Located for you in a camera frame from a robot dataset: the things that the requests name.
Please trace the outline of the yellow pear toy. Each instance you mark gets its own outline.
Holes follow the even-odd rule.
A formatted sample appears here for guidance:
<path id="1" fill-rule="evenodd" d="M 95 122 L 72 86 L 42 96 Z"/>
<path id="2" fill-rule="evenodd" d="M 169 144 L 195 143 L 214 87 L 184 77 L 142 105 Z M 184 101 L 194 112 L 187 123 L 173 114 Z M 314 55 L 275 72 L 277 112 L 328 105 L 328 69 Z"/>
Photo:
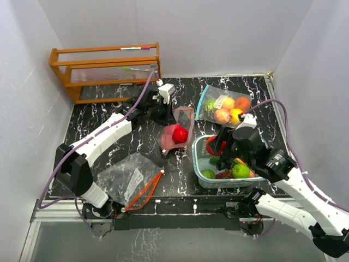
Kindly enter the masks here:
<path id="1" fill-rule="evenodd" d="M 235 108 L 235 100 L 231 97 L 226 97 L 221 108 L 226 109 L 228 111 L 234 109 Z"/>

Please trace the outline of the orange yellow peach toy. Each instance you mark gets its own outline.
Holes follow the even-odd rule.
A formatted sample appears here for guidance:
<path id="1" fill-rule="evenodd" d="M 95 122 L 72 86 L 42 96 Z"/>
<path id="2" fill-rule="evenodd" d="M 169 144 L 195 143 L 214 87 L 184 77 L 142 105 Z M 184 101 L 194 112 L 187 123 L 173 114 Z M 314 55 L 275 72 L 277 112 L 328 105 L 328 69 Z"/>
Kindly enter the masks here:
<path id="1" fill-rule="evenodd" d="M 233 166 L 235 166 L 236 164 L 243 164 L 243 165 L 246 165 L 247 166 L 247 164 L 245 164 L 241 159 L 239 159 L 239 158 L 235 158 L 234 160 L 233 160 Z M 255 177 L 255 174 L 254 174 L 254 172 L 250 169 L 250 176 L 249 176 L 249 178 L 254 178 Z"/>

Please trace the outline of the pink fruit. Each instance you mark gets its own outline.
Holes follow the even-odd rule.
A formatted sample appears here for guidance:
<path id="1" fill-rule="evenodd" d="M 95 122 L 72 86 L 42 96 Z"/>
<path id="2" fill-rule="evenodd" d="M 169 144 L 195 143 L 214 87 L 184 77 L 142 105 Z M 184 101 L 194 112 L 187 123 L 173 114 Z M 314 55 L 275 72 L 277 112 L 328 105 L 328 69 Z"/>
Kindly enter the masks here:
<path id="1" fill-rule="evenodd" d="M 174 147 L 175 142 L 171 134 L 163 134 L 160 139 L 160 146 L 163 150 L 170 150 Z"/>

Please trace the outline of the red apple toy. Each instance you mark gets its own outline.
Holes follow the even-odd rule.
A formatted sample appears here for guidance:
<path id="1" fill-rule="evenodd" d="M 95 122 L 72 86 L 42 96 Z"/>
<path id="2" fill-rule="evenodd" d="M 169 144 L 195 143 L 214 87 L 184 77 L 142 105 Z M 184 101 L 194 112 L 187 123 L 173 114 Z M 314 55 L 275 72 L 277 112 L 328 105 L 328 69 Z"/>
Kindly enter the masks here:
<path id="1" fill-rule="evenodd" d="M 173 125 L 170 125 L 170 126 L 166 126 L 166 127 L 164 128 L 164 134 L 172 136 L 172 135 L 173 135 L 173 132 L 174 132 L 177 128 L 179 128 L 179 127 L 180 127 L 179 124 L 173 124 Z"/>
<path id="2" fill-rule="evenodd" d="M 206 142 L 206 150 L 212 156 L 221 156 L 225 146 L 226 141 L 219 140 L 217 135 L 209 137 Z"/>

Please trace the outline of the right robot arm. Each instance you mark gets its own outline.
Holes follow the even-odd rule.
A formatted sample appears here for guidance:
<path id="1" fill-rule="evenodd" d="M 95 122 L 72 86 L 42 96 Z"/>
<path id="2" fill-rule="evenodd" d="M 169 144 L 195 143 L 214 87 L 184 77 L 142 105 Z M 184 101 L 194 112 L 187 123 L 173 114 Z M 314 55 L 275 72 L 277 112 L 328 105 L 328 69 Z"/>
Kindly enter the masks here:
<path id="1" fill-rule="evenodd" d="M 312 240 L 326 255 L 339 258 L 348 252 L 348 210 L 334 203 L 308 178 L 287 152 L 266 146 L 252 127 L 221 128 L 207 142 L 207 151 L 218 154 L 219 170 L 240 159 L 260 177 L 288 193 L 302 209 L 278 201 L 260 189 L 253 189 L 242 201 L 244 212 L 277 219 Z"/>

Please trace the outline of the pink red dragonfruit toy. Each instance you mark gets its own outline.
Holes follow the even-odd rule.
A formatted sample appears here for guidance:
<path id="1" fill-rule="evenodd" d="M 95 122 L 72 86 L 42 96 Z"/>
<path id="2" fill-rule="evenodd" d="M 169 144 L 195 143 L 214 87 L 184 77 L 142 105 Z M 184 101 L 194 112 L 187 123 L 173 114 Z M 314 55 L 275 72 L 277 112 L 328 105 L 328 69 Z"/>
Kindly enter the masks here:
<path id="1" fill-rule="evenodd" d="M 182 144 L 187 141 L 188 136 L 189 132 L 185 128 L 179 127 L 173 132 L 172 139 L 175 144 Z"/>

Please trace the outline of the green custard apple toy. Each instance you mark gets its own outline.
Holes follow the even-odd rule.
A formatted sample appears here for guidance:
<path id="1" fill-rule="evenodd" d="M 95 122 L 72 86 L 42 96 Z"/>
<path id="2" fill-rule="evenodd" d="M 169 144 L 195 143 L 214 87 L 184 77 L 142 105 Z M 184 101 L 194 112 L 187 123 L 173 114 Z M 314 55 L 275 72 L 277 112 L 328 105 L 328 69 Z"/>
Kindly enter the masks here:
<path id="1" fill-rule="evenodd" d="M 215 99 L 209 99 L 204 104 L 204 110 L 207 114 L 214 114 L 217 111 L 217 108 L 214 107 Z"/>

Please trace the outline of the blue zipper plastic bag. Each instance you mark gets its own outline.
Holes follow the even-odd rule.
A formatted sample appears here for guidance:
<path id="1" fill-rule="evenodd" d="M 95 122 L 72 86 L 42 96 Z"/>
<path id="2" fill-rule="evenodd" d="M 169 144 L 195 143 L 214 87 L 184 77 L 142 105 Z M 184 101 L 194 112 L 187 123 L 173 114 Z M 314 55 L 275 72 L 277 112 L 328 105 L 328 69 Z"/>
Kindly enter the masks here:
<path id="1" fill-rule="evenodd" d="M 195 120 L 235 128 L 240 124 L 238 115 L 250 107 L 249 95 L 207 85 L 198 101 Z"/>

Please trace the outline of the orange pumpkin toy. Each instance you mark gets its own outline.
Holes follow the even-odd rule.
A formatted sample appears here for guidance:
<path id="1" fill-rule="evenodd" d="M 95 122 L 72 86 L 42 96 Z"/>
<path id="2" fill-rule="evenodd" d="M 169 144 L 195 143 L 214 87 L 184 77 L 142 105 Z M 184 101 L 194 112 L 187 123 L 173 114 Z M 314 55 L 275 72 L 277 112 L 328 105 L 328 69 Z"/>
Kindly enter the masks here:
<path id="1" fill-rule="evenodd" d="M 250 109 L 250 99 L 247 97 L 239 97 L 235 100 L 235 108 L 242 111 Z"/>

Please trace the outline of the pink peach toy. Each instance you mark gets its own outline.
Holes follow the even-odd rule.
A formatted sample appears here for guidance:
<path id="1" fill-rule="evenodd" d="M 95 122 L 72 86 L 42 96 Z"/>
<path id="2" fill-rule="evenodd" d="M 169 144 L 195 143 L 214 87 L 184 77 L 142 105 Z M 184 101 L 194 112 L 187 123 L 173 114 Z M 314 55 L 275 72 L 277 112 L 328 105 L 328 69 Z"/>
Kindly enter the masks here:
<path id="1" fill-rule="evenodd" d="M 226 109 L 217 109 L 214 113 L 213 118 L 216 123 L 225 125 L 228 124 L 231 120 L 231 114 Z"/>

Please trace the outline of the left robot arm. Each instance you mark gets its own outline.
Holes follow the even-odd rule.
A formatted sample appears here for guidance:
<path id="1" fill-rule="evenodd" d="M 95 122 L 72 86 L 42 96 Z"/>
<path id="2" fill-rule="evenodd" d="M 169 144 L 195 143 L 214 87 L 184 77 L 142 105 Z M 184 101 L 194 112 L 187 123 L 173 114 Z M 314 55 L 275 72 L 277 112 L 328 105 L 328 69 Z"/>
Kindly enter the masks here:
<path id="1" fill-rule="evenodd" d="M 91 167 L 103 152 L 142 122 L 153 120 L 163 126 L 173 123 L 171 96 L 174 91 L 174 85 L 165 84 L 140 92 L 138 97 L 123 102 L 106 122 L 85 138 L 71 145 L 61 144 L 56 150 L 54 178 L 75 196 L 92 204 L 99 217 L 108 217 L 113 205 L 94 182 Z"/>

